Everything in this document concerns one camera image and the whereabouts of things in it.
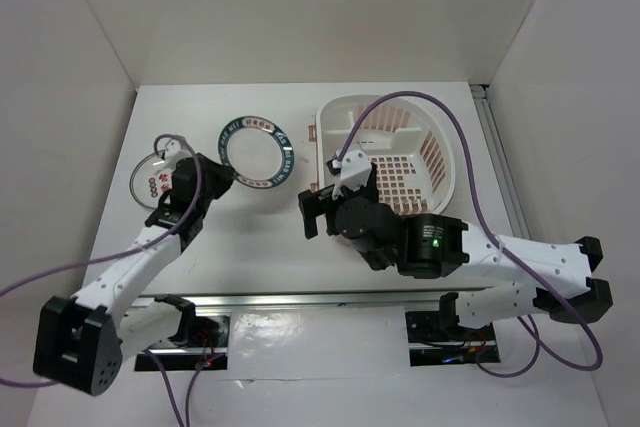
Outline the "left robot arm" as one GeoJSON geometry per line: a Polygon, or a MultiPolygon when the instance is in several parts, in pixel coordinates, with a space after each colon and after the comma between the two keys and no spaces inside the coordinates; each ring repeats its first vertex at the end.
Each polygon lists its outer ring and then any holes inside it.
{"type": "Polygon", "coordinates": [[[133,302],[201,232],[212,201],[232,186],[235,171],[203,155],[177,161],[171,187],[146,219],[131,248],[92,283],[42,307],[33,359],[35,374],[91,396],[104,393],[122,363],[163,341],[185,346],[212,340],[217,325],[193,302],[159,294],[146,307],[133,302]]]}

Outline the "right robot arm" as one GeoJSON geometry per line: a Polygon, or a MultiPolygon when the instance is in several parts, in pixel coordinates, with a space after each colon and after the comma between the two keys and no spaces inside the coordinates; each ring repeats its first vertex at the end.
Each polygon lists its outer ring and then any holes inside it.
{"type": "Polygon", "coordinates": [[[317,220],[323,217],[328,235],[342,237],[373,271],[393,267],[414,279],[496,281],[484,290],[441,296],[436,326],[448,339],[537,313],[558,323],[592,324],[613,305],[609,283],[592,275],[603,259],[595,237],[570,244],[490,240],[482,228],[461,219],[401,216],[380,202],[374,187],[343,189],[339,195],[332,188],[307,190],[299,194],[298,205],[306,238],[317,236],[317,220]]]}

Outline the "white plate red Chinese characters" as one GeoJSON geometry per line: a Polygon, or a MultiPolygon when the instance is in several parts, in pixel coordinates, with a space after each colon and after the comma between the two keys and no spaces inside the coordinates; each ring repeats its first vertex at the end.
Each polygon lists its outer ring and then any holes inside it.
{"type": "Polygon", "coordinates": [[[129,179],[133,200],[145,209],[155,209],[161,195],[172,186],[173,170],[163,156],[151,153],[144,157],[135,166],[129,179]]]}

